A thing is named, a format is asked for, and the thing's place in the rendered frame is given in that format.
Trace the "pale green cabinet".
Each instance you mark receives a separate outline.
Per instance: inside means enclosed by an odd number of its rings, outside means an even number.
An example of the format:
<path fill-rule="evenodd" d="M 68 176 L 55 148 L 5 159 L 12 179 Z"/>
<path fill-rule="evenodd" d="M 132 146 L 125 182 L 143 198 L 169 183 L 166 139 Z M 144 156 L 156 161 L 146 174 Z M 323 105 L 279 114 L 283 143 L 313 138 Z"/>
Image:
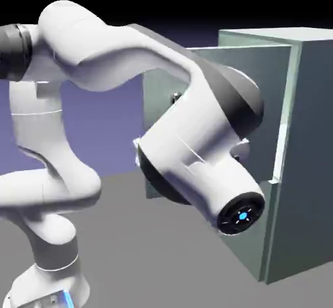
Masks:
<path fill-rule="evenodd" d="M 219 47 L 291 47 L 273 178 L 279 182 L 264 283 L 333 261 L 333 29 L 219 32 Z"/>

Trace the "pale green cabinet door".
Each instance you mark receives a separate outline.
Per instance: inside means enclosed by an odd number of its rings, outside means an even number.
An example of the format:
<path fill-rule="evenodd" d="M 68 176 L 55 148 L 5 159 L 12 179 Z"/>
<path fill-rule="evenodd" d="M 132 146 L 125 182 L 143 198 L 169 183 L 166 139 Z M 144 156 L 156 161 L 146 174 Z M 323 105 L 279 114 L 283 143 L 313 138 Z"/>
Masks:
<path fill-rule="evenodd" d="M 291 47 L 195 47 L 191 51 L 207 60 L 242 71 L 258 85 L 264 100 L 264 118 L 248 138 L 250 154 L 243 164 L 257 182 L 272 179 Z M 186 86 L 186 83 L 163 70 L 144 74 L 142 87 L 145 131 L 169 108 L 171 95 L 174 92 L 183 92 Z"/>
<path fill-rule="evenodd" d="M 275 221 L 279 182 L 273 178 L 260 184 L 265 194 L 265 210 L 259 220 L 239 235 L 219 237 L 259 282 L 264 281 Z"/>

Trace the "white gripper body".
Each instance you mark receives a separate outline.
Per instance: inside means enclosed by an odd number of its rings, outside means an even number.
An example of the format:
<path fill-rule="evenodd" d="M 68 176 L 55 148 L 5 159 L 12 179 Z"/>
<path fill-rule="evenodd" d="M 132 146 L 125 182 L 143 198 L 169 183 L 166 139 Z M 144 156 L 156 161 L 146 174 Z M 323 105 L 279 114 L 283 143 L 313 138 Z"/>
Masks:
<path fill-rule="evenodd" d="M 137 137 L 133 140 L 133 146 L 135 148 L 135 165 L 138 168 L 140 168 L 139 142 L 140 142 L 140 137 Z"/>

